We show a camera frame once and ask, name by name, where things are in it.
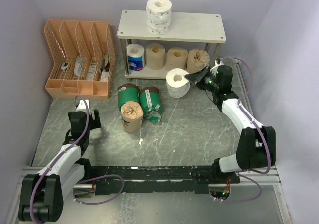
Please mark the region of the white dotted roll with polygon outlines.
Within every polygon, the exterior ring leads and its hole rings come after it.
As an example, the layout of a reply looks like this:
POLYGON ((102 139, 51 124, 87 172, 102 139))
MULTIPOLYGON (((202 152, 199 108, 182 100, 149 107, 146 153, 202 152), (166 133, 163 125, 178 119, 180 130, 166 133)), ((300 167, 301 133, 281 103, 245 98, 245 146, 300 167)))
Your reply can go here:
POLYGON ((148 0, 146 3, 147 28, 150 33, 164 35, 171 24, 172 2, 170 0, 148 0))
POLYGON ((168 93, 173 98, 181 98, 190 89, 190 81, 185 77, 189 73, 181 68, 174 68, 166 75, 166 86, 168 93))

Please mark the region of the bare tan paper roll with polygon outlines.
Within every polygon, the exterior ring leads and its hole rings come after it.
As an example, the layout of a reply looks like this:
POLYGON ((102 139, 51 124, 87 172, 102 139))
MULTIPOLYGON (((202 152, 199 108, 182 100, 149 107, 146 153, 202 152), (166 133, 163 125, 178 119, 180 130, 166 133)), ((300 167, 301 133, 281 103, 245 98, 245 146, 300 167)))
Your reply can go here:
POLYGON ((146 47, 146 66, 152 70, 160 70, 165 65, 165 48, 158 44, 152 43, 146 47))

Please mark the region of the plastic white blue roll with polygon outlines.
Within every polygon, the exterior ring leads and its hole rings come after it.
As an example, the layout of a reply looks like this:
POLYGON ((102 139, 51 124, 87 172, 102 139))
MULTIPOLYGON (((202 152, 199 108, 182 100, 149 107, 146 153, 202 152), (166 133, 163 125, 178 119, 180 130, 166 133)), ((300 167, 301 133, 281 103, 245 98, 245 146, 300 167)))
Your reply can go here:
POLYGON ((133 71, 142 70, 145 64, 145 50, 143 46, 129 44, 126 46, 126 50, 129 69, 133 71))

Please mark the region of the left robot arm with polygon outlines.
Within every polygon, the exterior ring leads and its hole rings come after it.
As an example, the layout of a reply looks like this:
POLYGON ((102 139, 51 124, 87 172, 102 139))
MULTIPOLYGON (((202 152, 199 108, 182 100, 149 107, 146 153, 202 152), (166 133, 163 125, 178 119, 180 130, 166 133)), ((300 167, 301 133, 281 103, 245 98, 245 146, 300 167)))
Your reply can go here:
POLYGON ((20 221, 55 222, 63 211, 64 198, 79 181, 89 183, 93 171, 83 158, 93 129, 101 128, 99 111, 83 110, 68 113, 71 128, 57 154, 58 161, 50 163, 36 174, 28 174, 22 181, 18 218, 20 221))

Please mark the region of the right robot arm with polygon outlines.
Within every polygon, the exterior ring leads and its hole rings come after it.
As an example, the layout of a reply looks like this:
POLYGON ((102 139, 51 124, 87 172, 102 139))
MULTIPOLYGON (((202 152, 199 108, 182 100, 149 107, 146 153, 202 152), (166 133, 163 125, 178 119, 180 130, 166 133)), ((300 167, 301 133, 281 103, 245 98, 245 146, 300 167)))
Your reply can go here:
POLYGON ((232 68, 219 65, 185 75, 199 89, 212 93, 212 102, 235 125, 240 133, 236 153, 218 159, 219 166, 211 171, 212 179, 224 182, 229 172, 250 170, 266 174, 276 162, 276 133, 271 126, 264 126, 247 111, 241 99, 232 91, 232 68))

